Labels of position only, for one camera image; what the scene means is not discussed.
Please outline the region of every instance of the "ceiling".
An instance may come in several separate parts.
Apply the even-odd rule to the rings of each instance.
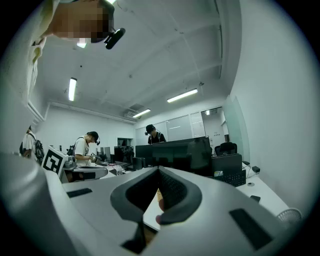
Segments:
[[[220,18],[214,0],[117,0],[114,27],[126,33],[111,50],[47,38],[37,84],[50,101],[124,116],[159,97],[220,78]],[[77,78],[74,101],[70,78]]]

